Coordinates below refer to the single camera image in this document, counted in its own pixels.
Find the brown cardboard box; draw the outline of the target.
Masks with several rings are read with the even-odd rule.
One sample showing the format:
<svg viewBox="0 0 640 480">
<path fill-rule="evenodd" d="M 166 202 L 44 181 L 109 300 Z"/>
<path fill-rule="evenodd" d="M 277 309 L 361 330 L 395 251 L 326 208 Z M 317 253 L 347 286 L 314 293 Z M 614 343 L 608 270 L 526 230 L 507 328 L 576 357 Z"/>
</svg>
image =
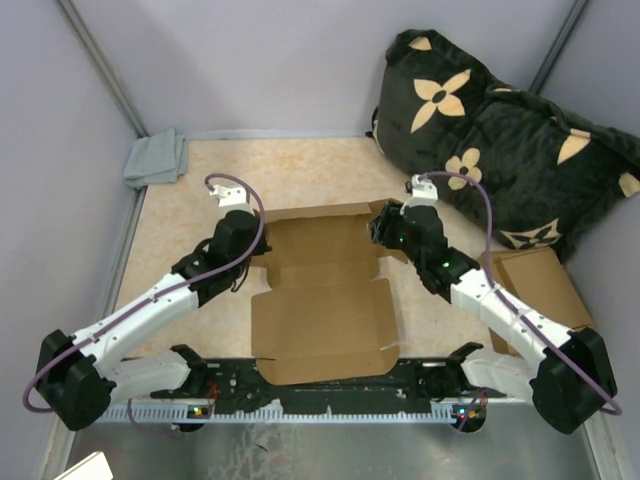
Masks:
<svg viewBox="0 0 640 480">
<path fill-rule="evenodd" d="M 269 289 L 251 299 L 251 353 L 270 384 L 389 372 L 400 355 L 390 281 L 379 261 L 405 256 L 370 239 L 381 200 L 271 210 L 270 251 L 252 260 Z"/>
</svg>

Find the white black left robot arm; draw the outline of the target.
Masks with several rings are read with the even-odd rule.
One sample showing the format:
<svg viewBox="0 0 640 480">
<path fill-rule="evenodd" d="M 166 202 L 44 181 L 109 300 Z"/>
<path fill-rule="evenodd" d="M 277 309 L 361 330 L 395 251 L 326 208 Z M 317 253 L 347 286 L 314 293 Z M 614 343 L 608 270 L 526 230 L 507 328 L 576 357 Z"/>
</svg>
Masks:
<svg viewBox="0 0 640 480">
<path fill-rule="evenodd" d="M 253 257 L 269 251 L 265 219 L 231 210 L 139 298 L 71 335 L 55 330 L 40 346 L 34 390 L 71 431 L 96 422 L 113 403 L 179 390 L 194 397 L 207 385 L 203 359 L 185 345 L 155 357 L 128 353 L 171 322 L 235 291 Z"/>
</svg>

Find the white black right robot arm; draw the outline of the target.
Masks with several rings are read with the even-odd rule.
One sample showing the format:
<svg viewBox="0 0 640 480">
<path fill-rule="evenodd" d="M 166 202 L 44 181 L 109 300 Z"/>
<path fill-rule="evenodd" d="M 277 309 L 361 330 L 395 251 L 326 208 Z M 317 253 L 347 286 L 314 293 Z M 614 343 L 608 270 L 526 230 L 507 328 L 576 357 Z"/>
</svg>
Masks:
<svg viewBox="0 0 640 480">
<path fill-rule="evenodd" d="M 387 200 L 369 224 L 373 243 L 400 251 L 425 289 L 474 315 L 510 342 L 514 355 L 467 343 L 448 357 L 448 389 L 467 396 L 493 390 L 532 405 L 556 431 L 570 434 L 599 411 L 620 414 L 603 338 L 536 311 L 451 247 L 432 206 Z"/>
</svg>

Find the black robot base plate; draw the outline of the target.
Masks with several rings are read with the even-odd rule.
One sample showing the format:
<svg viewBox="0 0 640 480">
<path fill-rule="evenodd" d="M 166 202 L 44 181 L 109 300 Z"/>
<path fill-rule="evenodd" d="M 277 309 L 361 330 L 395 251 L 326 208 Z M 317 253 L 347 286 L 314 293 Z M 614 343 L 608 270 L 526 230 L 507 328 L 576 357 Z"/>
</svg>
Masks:
<svg viewBox="0 0 640 480">
<path fill-rule="evenodd" d="M 189 413 L 193 418 L 255 417 L 268 406 L 279 406 L 280 416 L 295 422 L 322 416 L 347 420 L 440 417 L 455 426 L 466 419 L 463 430 L 473 432 L 484 423 L 484 413 L 471 415 L 458 405 L 446 414 L 438 405 L 479 392 L 466 380 L 456 357 L 402 358 L 385 374 L 294 385 L 267 382 L 253 359 L 210 359 L 195 381 L 153 392 L 151 397 L 198 401 L 202 405 Z"/>
</svg>

